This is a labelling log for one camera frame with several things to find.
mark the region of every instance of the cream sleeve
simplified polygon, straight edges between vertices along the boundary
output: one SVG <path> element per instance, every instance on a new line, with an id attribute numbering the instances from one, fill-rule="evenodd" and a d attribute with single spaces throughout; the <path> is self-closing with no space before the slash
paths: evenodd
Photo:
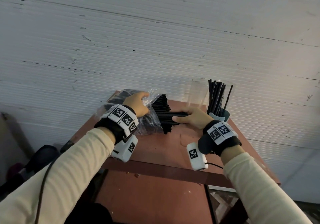
<path id="1" fill-rule="evenodd" d="M 48 174 L 39 223 L 64 223 L 113 149 L 114 144 L 102 130 L 92 129 L 63 153 Z M 40 186 L 47 168 L 0 202 L 1 224 L 34 223 Z"/>
<path id="2" fill-rule="evenodd" d="M 295 202 L 254 161 L 242 153 L 224 166 L 253 224 L 312 224 Z"/>

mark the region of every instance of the person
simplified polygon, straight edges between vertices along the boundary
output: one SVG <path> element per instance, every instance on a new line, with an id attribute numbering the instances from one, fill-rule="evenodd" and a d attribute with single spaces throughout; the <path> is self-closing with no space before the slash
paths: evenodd
<path id="1" fill-rule="evenodd" d="M 149 112 L 142 104 L 148 96 L 140 92 L 127 97 L 123 105 L 137 117 Z M 213 118 L 197 108 L 182 108 L 186 117 L 173 117 L 178 123 L 204 129 Z M 52 165 L 42 197 L 39 223 L 64 223 L 90 180 L 114 149 L 116 138 L 106 127 L 86 133 Z M 236 189 L 252 223 L 312 223 L 294 201 L 263 171 L 240 145 L 221 153 L 224 174 Z M 39 190 L 48 166 L 0 202 L 0 223 L 34 223 Z"/>

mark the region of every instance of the plastic bag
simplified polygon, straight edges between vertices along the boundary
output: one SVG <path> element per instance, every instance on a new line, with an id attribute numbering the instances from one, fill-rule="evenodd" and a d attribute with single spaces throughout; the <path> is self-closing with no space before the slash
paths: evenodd
<path id="1" fill-rule="evenodd" d="M 100 119 L 100 117 L 113 105 L 115 104 L 123 104 L 124 100 L 135 94 L 140 92 L 141 90 L 136 89 L 124 89 L 111 97 L 106 103 L 104 103 L 95 113 L 95 117 Z M 163 133 L 163 129 L 161 127 L 161 123 L 158 119 L 158 116 L 154 109 L 152 108 L 152 104 L 157 100 L 162 94 L 166 93 L 163 89 L 160 88 L 152 88 L 149 91 L 149 97 L 145 97 L 142 99 L 142 102 L 145 106 L 147 106 L 150 110 L 148 115 L 138 118 L 139 125 L 137 130 L 135 131 L 135 135 L 150 135 L 155 133 Z"/>

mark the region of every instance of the person's left hand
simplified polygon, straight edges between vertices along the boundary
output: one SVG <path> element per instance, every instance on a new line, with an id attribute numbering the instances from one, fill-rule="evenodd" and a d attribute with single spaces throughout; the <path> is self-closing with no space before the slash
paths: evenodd
<path id="1" fill-rule="evenodd" d="M 125 99 L 123 105 L 131 107 L 135 112 L 137 117 L 142 117 L 149 113 L 148 107 L 144 106 L 142 103 L 142 98 L 148 97 L 149 93 L 139 92 L 131 95 Z"/>

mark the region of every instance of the bundle of black straws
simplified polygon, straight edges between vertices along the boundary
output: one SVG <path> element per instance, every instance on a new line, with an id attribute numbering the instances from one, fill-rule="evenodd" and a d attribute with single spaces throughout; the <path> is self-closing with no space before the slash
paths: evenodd
<path id="1" fill-rule="evenodd" d="M 213 113 L 215 116 L 222 117 L 226 110 L 226 106 L 229 101 L 230 94 L 232 92 L 233 85 L 230 87 L 224 109 L 222 109 L 222 100 L 224 98 L 224 91 L 226 90 L 226 84 L 222 82 L 217 82 L 209 80 L 209 106 L 207 109 L 207 114 Z"/>
<path id="2" fill-rule="evenodd" d="M 188 113 L 185 113 L 185 112 L 170 112 L 171 109 L 168 105 L 168 99 L 165 94 L 161 95 L 152 104 L 152 108 L 157 113 L 157 116 L 161 123 L 161 127 L 165 134 L 167 134 L 168 132 L 171 132 L 171 128 L 173 125 L 179 125 L 179 123 L 174 122 L 172 120 L 173 116 L 184 117 L 188 115 Z"/>

